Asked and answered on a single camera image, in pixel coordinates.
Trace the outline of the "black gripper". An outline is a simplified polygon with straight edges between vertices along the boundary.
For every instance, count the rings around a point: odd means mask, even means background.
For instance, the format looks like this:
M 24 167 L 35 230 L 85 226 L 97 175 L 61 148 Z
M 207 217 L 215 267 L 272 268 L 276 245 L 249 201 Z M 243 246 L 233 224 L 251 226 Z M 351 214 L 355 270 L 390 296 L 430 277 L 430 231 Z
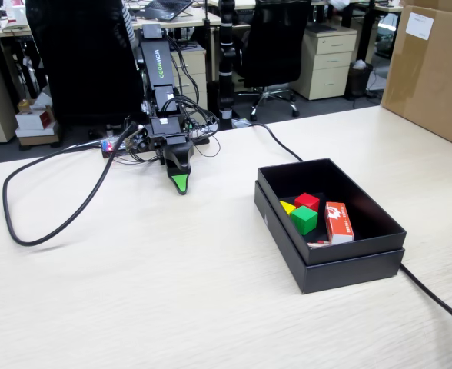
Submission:
M 148 148 L 161 147 L 169 179 L 180 195 L 186 195 L 194 145 L 183 128 L 182 116 L 151 118 L 148 125 Z

